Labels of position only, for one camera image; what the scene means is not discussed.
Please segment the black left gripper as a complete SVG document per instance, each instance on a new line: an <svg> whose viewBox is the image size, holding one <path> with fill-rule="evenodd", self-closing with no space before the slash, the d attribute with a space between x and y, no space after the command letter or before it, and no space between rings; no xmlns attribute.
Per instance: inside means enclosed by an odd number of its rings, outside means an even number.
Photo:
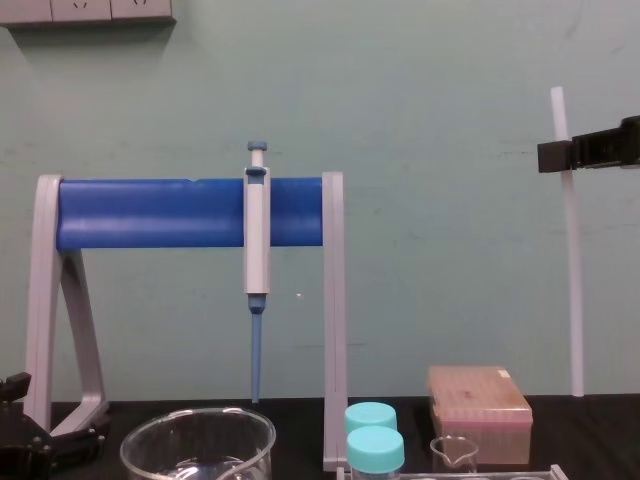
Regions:
<svg viewBox="0 0 640 480"><path fill-rule="evenodd" d="M110 431L110 416L104 414L84 429L51 437L12 404L27 395L30 382L26 372L0 381L1 480L48 479L52 461L92 461Z"/></svg>

